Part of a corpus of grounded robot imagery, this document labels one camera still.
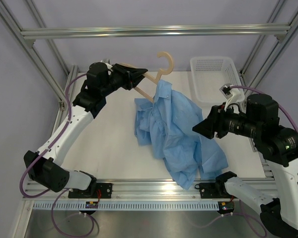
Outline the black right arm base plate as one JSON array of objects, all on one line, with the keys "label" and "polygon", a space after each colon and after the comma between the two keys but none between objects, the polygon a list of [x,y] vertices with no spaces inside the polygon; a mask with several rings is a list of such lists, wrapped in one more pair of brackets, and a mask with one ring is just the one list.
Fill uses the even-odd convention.
[{"label": "black right arm base plate", "polygon": [[195,186],[199,190],[201,198],[231,198],[224,184],[221,182],[202,182]]}]

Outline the blue button-up shirt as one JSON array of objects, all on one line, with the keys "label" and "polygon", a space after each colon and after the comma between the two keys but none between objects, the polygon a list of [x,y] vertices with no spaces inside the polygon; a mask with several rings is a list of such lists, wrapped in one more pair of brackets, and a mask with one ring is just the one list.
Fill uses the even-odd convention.
[{"label": "blue button-up shirt", "polygon": [[171,83],[161,80],[153,102],[135,99],[135,136],[141,146],[152,146],[153,156],[164,161],[172,179],[188,189],[199,174],[214,179],[228,167],[224,151],[213,139],[194,132],[203,120],[202,109]]}]

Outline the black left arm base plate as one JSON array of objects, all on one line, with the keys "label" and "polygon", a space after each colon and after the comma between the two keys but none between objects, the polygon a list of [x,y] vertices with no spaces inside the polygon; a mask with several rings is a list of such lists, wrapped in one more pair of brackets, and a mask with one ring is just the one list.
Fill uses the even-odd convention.
[{"label": "black left arm base plate", "polygon": [[110,199],[112,196],[112,183],[94,182],[86,190],[73,189],[69,191],[70,199]]}]

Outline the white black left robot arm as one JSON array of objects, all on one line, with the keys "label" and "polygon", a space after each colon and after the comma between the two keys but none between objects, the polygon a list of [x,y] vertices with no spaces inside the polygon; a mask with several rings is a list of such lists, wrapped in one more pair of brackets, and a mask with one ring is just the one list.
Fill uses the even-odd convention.
[{"label": "white black left robot arm", "polygon": [[62,168],[65,156],[82,131],[106,105],[106,97],[119,88],[136,88],[146,72],[145,68],[122,64],[96,62],[90,65],[80,92],[73,102],[67,101],[67,118],[44,145],[24,155],[25,175],[48,191],[78,189],[85,197],[93,197],[97,191],[96,178],[86,172]]}]

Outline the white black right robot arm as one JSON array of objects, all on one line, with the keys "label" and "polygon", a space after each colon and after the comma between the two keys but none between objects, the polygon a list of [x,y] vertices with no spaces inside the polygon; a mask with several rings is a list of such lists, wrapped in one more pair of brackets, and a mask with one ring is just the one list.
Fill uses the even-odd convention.
[{"label": "white black right robot arm", "polygon": [[278,114],[279,104],[271,96],[253,94],[247,98],[244,113],[223,104],[213,106],[207,118],[192,129],[208,139],[233,133],[253,140],[272,171],[278,196],[256,190],[233,172],[216,177],[215,191],[249,206],[271,234],[298,238],[298,133],[280,125]]}]

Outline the beige wooden clothes hanger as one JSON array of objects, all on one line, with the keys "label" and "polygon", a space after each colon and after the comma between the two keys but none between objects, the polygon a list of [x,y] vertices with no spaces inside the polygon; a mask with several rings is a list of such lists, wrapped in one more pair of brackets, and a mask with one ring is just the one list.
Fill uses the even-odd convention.
[{"label": "beige wooden clothes hanger", "polygon": [[[156,74],[156,77],[153,77],[148,72],[143,74],[144,78],[149,79],[155,85],[158,84],[158,82],[161,80],[161,77],[163,75],[169,75],[170,73],[173,72],[173,69],[174,69],[174,59],[169,52],[158,52],[157,57],[158,58],[161,58],[161,57],[166,58],[168,61],[168,68],[167,69],[160,68]],[[150,102],[152,102],[152,103],[154,102],[154,99],[150,95],[148,95],[146,92],[144,92],[142,89],[140,89],[138,86],[136,86],[134,88],[134,90],[136,90],[139,94],[141,94],[143,97],[145,97]]]}]

